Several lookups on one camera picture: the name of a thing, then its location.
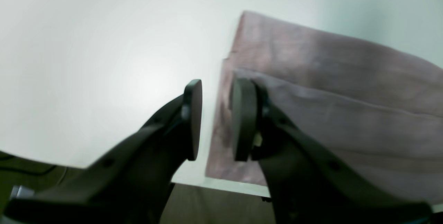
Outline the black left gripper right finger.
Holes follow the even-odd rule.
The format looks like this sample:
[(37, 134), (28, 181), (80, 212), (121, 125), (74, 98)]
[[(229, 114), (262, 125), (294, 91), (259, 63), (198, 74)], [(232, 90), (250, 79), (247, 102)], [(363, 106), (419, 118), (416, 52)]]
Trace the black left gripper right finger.
[(233, 153), (265, 177), (277, 224), (431, 224), (429, 204), (378, 189), (303, 133), (266, 87), (235, 79), (231, 89)]

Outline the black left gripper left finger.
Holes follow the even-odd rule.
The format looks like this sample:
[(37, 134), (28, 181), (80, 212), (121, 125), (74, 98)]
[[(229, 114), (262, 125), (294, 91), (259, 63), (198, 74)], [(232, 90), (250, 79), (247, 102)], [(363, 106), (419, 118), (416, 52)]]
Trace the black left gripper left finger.
[(5, 224), (157, 224), (172, 177), (198, 156), (201, 80), (72, 180), (9, 201)]

